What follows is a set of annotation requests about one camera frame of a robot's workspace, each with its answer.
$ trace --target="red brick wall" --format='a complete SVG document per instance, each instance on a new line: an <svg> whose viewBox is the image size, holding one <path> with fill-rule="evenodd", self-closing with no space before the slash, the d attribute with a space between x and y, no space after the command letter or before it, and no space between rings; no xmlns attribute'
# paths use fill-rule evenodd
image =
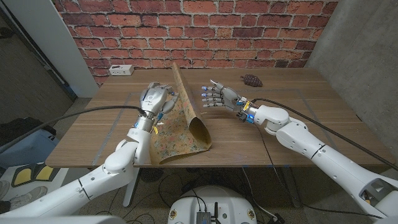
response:
<svg viewBox="0 0 398 224"><path fill-rule="evenodd" d="M324 1L58 0L97 83L112 64L303 67L337 5Z"/></svg>

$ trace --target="concrete wall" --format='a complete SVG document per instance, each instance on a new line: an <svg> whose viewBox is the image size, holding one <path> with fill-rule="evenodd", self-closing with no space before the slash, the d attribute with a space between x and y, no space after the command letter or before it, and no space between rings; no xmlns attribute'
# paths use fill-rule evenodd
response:
<svg viewBox="0 0 398 224"><path fill-rule="evenodd" d="M397 21L397 0L342 0L306 64L328 80L396 157Z"/></svg>

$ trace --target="brown paper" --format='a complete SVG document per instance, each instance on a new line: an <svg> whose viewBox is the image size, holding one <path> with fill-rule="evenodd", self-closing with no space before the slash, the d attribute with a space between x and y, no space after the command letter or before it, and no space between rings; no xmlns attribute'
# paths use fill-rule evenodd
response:
<svg viewBox="0 0 398 224"><path fill-rule="evenodd" d="M210 134L197 110L192 92L179 67L173 63L174 79L179 93L174 109L165 114L152 132L150 159L152 164L165 164L207 151Z"/></svg>

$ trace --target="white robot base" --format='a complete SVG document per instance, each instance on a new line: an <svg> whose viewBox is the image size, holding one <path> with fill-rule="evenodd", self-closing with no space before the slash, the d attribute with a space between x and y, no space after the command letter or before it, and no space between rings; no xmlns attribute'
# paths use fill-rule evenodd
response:
<svg viewBox="0 0 398 224"><path fill-rule="evenodd" d="M242 195L226 187L206 185L188 191L174 202L167 223L210 224L211 222L255 224L257 219L252 205Z"/></svg>

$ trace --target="black cloth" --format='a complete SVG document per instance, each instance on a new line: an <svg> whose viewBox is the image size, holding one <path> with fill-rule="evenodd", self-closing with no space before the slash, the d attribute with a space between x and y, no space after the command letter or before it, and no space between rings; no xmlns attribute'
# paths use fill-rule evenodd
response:
<svg viewBox="0 0 398 224"><path fill-rule="evenodd" d="M3 146L15 138L27 133L28 131L41 125L43 122L34 118L18 118L14 121L8 122L6 124L0 124L0 146ZM57 131L51 126L46 126L43 128L52 135L56 135Z"/></svg>

